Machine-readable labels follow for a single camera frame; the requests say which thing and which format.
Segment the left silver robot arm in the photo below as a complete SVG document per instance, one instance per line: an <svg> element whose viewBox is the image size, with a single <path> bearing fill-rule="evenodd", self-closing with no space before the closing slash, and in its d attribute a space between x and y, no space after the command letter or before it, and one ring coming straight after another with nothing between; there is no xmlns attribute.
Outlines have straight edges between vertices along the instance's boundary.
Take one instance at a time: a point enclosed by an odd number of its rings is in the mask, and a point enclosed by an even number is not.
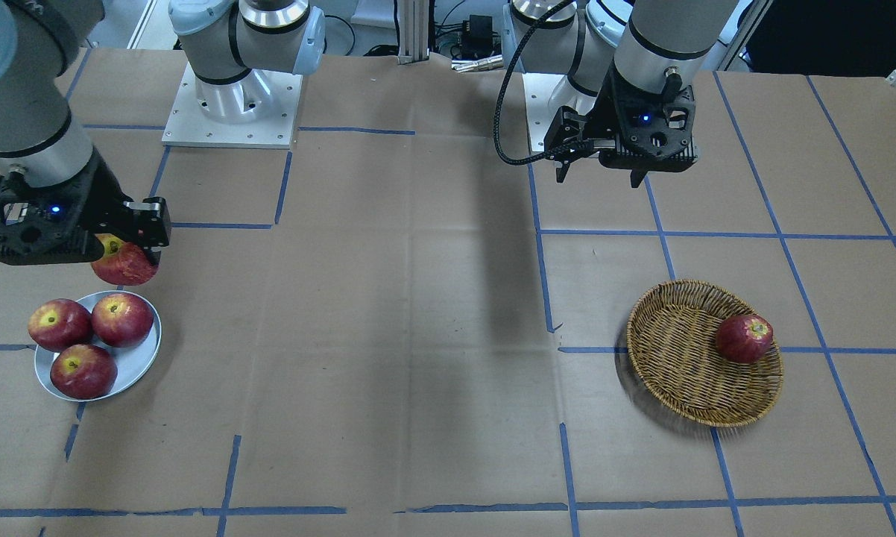
<svg viewBox="0 0 896 537"><path fill-rule="evenodd" d="M493 110L493 146L510 166L555 164L564 181L571 163L595 157L606 168L630 172L638 187L652 172L683 172L699 159L693 140L691 82L734 12L734 1L635 1L619 39L599 27L596 1L509 1L502 54L505 77ZM593 98L587 112L564 104L553 113L528 157L506 155L500 113L516 71L563 75L578 94Z"/></svg>

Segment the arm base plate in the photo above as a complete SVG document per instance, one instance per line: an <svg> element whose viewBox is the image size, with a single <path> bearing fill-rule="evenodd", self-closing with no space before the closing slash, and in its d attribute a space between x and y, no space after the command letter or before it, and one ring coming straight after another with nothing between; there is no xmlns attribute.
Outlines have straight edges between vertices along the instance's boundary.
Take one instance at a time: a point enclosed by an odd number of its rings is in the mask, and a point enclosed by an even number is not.
<svg viewBox="0 0 896 537"><path fill-rule="evenodd" d="M186 66L162 142L168 146L289 149L304 78L253 70L216 85Z"/></svg>
<svg viewBox="0 0 896 537"><path fill-rule="evenodd" d="M571 106L579 113L588 113L596 95L587 95L571 85L567 75L524 72L526 123L529 127L529 155L546 150L546 133L561 106Z"/></svg>

